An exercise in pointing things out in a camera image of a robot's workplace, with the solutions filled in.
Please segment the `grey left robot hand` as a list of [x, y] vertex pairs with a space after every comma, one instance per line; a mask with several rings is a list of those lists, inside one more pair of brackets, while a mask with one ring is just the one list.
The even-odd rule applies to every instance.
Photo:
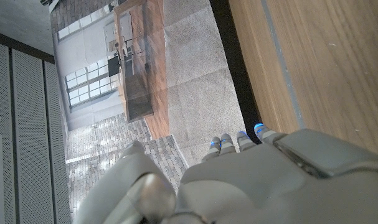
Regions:
[[214, 137], [175, 189], [139, 141], [96, 182], [75, 223], [378, 223], [378, 155], [330, 135], [254, 127]]

